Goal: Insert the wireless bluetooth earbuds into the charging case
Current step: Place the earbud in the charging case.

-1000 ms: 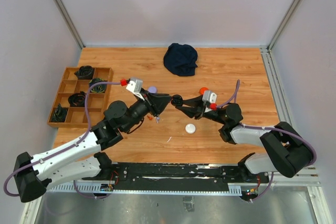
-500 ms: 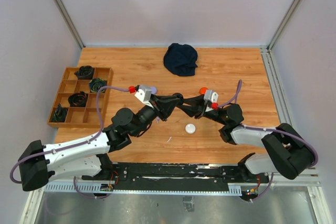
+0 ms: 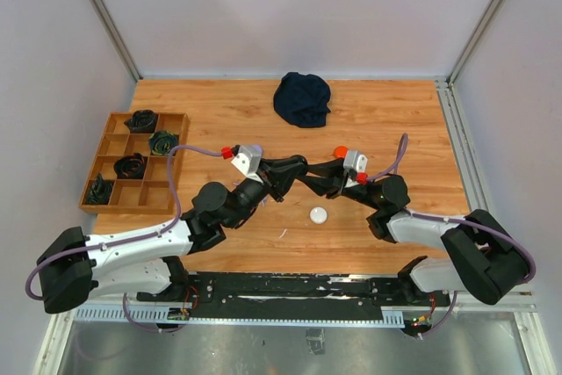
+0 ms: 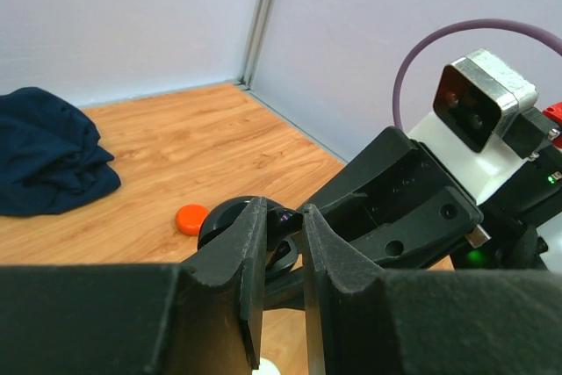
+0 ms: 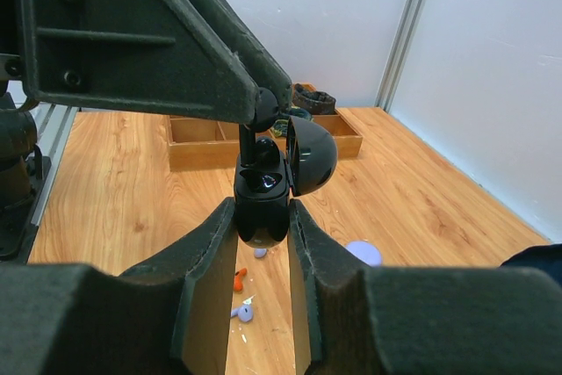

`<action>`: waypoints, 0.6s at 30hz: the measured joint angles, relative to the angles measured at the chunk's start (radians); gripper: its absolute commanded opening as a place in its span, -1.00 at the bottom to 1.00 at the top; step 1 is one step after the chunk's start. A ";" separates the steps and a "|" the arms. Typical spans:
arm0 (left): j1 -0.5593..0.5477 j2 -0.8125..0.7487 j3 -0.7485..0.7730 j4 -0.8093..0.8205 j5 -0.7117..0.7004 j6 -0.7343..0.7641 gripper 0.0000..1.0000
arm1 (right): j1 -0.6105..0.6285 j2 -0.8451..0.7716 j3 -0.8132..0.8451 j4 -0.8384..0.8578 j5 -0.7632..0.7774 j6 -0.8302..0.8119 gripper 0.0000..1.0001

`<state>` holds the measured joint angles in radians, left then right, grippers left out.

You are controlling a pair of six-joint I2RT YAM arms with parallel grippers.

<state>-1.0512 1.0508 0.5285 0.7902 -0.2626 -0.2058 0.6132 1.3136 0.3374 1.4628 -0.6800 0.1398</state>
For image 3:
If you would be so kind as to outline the white earbud case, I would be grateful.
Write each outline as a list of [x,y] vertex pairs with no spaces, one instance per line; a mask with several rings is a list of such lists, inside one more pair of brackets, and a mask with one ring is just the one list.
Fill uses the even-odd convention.
[[317,225],[324,224],[328,219],[328,212],[323,207],[315,207],[309,213],[310,220]]

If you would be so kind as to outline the black earbud case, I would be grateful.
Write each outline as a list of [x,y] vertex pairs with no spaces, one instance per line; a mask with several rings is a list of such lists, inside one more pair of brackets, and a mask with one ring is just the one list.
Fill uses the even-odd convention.
[[308,163],[306,159],[302,158],[298,162],[298,172],[296,178],[305,176],[308,173]]

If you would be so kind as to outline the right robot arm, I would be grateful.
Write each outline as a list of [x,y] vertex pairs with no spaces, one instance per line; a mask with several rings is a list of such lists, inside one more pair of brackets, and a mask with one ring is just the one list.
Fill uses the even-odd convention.
[[446,252],[443,259],[422,256],[403,268],[398,294],[409,305],[438,290],[469,292],[494,305],[536,275],[530,253],[488,211],[475,209],[465,216],[416,212],[408,206],[405,179],[395,171],[370,177],[336,159],[308,166],[299,181],[320,197],[344,197],[372,208],[367,222],[381,241]]

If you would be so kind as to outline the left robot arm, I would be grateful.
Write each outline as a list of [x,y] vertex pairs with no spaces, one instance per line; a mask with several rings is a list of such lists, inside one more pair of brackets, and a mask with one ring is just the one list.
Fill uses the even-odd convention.
[[29,279],[38,278],[40,294],[25,292],[42,302],[47,314],[72,310],[90,298],[118,293],[162,294],[181,299],[188,290],[180,256],[213,248],[226,238],[226,229],[241,227],[261,201],[284,199],[306,158],[263,159],[237,154],[233,162],[245,176],[233,190],[205,184],[192,199],[192,208],[174,219],[117,234],[84,234],[80,227],[64,230],[39,256]]

